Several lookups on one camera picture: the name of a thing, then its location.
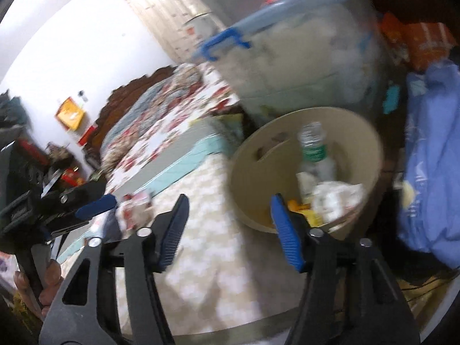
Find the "clear plastic bottle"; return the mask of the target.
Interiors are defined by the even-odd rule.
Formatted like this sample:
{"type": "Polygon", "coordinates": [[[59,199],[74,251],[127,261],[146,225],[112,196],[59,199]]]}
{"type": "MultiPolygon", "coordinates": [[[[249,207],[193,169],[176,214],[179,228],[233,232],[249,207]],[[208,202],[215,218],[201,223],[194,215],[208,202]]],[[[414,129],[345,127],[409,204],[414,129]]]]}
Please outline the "clear plastic bottle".
{"type": "Polygon", "coordinates": [[[320,122],[304,125],[298,133],[302,159],[296,173],[301,196],[308,196],[323,181],[334,181],[336,167],[328,155],[326,134],[320,122]]]}

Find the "red white snack wrapper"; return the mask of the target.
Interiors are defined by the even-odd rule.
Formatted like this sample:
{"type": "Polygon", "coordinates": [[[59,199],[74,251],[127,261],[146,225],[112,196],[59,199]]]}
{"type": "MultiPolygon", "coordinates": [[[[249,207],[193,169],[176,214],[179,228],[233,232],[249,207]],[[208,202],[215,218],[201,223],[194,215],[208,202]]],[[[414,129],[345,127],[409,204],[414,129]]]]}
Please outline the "red white snack wrapper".
{"type": "Polygon", "coordinates": [[[115,211],[124,231],[136,230],[153,221],[153,196],[149,191],[138,191],[122,197],[115,211]]]}

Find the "yellow wall ornament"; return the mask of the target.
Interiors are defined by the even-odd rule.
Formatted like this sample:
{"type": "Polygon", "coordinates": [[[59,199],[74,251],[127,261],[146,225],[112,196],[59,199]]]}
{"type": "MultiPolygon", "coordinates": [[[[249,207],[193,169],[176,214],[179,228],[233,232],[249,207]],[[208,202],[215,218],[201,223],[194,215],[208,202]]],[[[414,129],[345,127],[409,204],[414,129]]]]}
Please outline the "yellow wall ornament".
{"type": "Polygon", "coordinates": [[[75,132],[80,127],[84,115],[85,111],[71,97],[68,97],[59,106],[55,117],[65,129],[75,132]]]}

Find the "lower clear storage box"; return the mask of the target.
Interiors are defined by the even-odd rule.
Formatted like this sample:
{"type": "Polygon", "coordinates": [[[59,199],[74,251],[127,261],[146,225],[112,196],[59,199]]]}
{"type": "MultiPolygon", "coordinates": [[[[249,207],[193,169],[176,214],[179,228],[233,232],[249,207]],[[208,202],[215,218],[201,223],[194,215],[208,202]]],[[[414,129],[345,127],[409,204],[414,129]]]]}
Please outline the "lower clear storage box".
{"type": "Polygon", "coordinates": [[[370,0],[275,0],[193,54],[257,125],[304,108],[378,113],[387,58],[370,0]]]}

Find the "cluttered dark shelf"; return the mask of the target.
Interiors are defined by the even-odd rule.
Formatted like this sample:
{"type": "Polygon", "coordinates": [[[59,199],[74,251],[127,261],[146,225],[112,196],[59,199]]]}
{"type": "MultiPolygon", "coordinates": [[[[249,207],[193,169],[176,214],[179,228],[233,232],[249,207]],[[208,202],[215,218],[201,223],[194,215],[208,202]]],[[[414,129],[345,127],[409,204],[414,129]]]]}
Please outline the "cluttered dark shelf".
{"type": "Polygon", "coordinates": [[[42,188],[71,189],[86,182],[74,155],[64,146],[53,143],[40,148],[27,129],[30,119],[20,98],[9,91],[1,93],[1,147],[16,142],[26,160],[26,178],[42,188]]]}

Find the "white paper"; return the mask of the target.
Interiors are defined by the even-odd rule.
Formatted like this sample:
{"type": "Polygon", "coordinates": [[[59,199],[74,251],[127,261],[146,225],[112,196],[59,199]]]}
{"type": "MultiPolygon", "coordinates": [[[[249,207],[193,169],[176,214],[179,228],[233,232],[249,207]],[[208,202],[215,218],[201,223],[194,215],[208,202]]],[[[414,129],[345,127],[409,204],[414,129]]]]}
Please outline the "white paper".
{"type": "Polygon", "coordinates": [[[362,184],[323,181],[312,191],[312,210],[324,223],[331,223],[354,210],[363,201],[365,194],[362,184]]]}

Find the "white star mug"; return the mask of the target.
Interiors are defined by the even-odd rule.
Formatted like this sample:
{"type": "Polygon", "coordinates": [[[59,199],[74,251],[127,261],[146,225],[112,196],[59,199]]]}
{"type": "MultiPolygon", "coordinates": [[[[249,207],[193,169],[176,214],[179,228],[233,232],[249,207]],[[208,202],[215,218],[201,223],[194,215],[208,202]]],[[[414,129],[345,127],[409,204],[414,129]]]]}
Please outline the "white star mug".
{"type": "Polygon", "coordinates": [[[185,33],[203,42],[222,31],[221,24],[212,12],[201,13],[184,23],[185,33]]]}

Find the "dark wooden headboard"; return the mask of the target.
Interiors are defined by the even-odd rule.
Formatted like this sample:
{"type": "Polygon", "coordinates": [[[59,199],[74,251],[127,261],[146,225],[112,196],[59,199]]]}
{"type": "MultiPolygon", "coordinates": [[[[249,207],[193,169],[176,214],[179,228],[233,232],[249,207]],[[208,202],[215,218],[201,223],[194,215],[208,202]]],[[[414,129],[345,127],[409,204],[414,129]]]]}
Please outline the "dark wooden headboard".
{"type": "Polygon", "coordinates": [[[83,151],[86,154],[99,154],[103,140],[111,128],[148,88],[170,77],[174,70],[174,66],[161,67],[150,76],[144,75],[113,90],[94,122],[96,129],[90,134],[83,151]]]}

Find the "orange red bag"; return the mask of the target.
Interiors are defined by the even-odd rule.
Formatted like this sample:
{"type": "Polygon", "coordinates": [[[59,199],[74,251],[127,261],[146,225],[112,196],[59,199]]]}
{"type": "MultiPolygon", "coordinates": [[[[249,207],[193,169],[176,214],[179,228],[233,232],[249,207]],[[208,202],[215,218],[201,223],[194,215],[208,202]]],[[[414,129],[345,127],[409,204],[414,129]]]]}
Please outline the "orange red bag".
{"type": "Polygon", "coordinates": [[[431,63],[448,58],[457,45],[443,23],[402,23],[391,13],[383,15],[380,31],[394,62],[415,72],[425,72],[431,63]]]}

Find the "beige round trash bin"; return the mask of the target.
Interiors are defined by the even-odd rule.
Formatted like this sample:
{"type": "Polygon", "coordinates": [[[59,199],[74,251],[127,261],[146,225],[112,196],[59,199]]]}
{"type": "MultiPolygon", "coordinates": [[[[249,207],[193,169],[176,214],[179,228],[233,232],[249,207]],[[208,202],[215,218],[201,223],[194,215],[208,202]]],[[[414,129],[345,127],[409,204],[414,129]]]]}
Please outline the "beige round trash bin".
{"type": "Polygon", "coordinates": [[[375,127],[341,108],[307,108],[267,123],[231,159],[229,198],[236,218],[275,233],[271,200],[297,204],[338,240],[354,229],[378,182],[383,147],[375,127]]]}

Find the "blue cloth pile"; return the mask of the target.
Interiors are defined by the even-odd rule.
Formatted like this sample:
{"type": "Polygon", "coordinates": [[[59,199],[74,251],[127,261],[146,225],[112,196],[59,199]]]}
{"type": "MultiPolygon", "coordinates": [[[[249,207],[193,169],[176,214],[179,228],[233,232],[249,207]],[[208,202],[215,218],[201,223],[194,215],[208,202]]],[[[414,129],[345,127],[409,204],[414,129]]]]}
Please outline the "blue cloth pile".
{"type": "Polygon", "coordinates": [[[436,62],[407,76],[405,164],[398,237],[459,268],[459,66],[436,62]]]}

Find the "floral bed quilt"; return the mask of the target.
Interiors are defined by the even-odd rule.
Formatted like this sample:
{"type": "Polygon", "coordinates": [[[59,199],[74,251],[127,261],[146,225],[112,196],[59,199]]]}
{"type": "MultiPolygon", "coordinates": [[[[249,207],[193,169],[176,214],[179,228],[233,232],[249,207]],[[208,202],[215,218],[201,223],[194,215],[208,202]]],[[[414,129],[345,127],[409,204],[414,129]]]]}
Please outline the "floral bed quilt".
{"type": "Polygon", "coordinates": [[[157,159],[195,122],[238,105],[239,97],[211,64],[179,65],[148,88],[105,136],[100,154],[107,193],[157,159]]]}

